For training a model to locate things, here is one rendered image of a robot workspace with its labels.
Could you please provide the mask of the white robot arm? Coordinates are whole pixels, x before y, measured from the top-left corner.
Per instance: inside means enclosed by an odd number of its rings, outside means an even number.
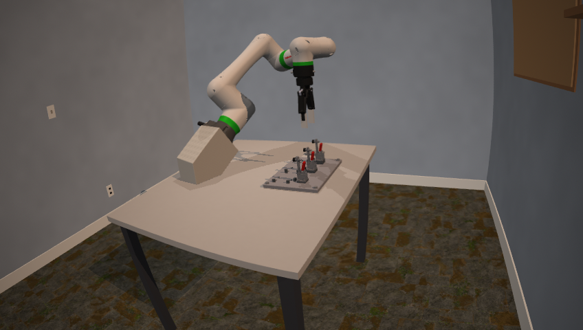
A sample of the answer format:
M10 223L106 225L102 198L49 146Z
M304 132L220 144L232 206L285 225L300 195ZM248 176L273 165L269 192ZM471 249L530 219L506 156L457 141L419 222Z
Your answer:
M197 124L218 127L233 142L255 112L253 102L236 85L261 57L279 72L293 69L291 74L294 77L311 78L316 72L313 59L330 57L335 51L336 44L328 37L298 37L290 43L288 50L283 50L269 34L257 35L241 55L208 85L208 97L223 111L219 120Z

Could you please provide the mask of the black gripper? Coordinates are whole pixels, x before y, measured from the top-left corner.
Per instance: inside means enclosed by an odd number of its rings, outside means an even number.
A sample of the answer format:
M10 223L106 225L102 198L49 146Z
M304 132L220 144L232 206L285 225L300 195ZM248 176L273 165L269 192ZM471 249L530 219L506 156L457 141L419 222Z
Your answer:
M314 95L313 87L310 88L309 85L313 85L313 78L297 78L296 85L300 86L300 91L298 91L298 113L300 113L301 128L307 128L307 114L306 108L308 108L308 120L309 123L314 122Z

